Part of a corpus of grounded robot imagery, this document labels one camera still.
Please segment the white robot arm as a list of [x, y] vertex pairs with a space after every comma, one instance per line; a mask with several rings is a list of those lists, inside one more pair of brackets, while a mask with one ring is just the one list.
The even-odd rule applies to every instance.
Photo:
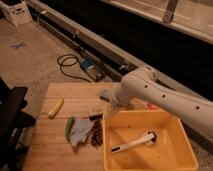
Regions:
[[149, 66], [129, 72], [110, 91], [111, 106], [122, 108], [138, 98], [175, 115], [213, 140], [213, 102], [161, 86], [155, 78]]

